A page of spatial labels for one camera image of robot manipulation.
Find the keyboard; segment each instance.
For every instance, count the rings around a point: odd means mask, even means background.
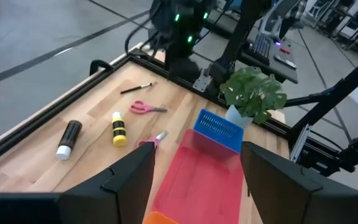
[[[269,51],[271,43],[272,39],[268,35],[258,33],[254,44],[250,44],[245,53],[266,65],[270,65]]]

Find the potted plant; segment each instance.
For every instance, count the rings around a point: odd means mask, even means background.
[[[284,107],[287,95],[282,93],[281,84],[274,76],[264,75],[257,67],[242,68],[220,86],[226,103],[230,105],[225,118],[246,128],[252,121],[261,124],[272,115],[268,110]]]

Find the white cap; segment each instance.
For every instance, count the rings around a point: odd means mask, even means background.
[[[121,112],[114,112],[114,113],[112,114],[112,118],[113,118],[113,119],[122,118]]]
[[[68,146],[59,146],[56,151],[56,157],[60,160],[67,160],[70,156],[71,149]]]

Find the green plant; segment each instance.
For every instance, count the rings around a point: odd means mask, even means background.
[[[272,116],[267,110],[281,109],[287,101],[274,76],[261,78],[261,73],[257,67],[242,68],[220,86],[226,103],[234,105],[242,117],[252,117],[257,124]]]

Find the black glue stick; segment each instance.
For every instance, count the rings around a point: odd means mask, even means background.
[[[74,148],[78,135],[80,134],[82,124],[79,121],[70,121],[66,130],[60,140],[59,146],[56,151],[56,157],[61,160],[67,160],[71,151]]]

